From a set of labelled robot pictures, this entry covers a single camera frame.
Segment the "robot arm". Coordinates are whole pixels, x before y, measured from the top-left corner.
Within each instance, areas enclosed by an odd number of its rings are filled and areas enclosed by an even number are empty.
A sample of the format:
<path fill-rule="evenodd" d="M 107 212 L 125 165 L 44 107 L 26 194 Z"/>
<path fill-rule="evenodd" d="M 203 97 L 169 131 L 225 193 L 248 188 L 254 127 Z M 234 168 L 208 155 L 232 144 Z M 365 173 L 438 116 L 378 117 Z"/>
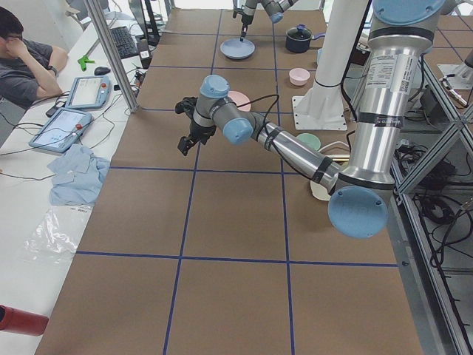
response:
<path fill-rule="evenodd" d="M 252 24 L 258 4 L 261 4 L 273 24 L 283 19 L 283 13 L 290 9 L 298 0 L 247 0 L 241 5 L 240 1 L 233 0 L 233 18 L 241 16 L 242 28 L 239 40 L 243 42 L 246 38 L 248 27 Z"/>
<path fill-rule="evenodd" d="M 344 76 L 366 14 L 372 12 L 368 72 L 347 165 L 310 148 L 265 115 L 240 110 L 228 96 L 228 82 L 219 75 L 205 77 L 197 97 L 177 103 L 176 113 L 186 114 L 191 121 L 179 150 L 187 153 L 217 130 L 232 144 L 254 139 L 327 190 L 328 216 L 338 231 L 355 238 L 379 233 L 388 221 L 387 206 L 395 186 L 389 170 L 418 59 L 432 48 L 443 6 L 442 1 L 333 3 L 313 86 L 296 100 L 293 111 L 302 116 L 305 129 L 341 126 Z"/>

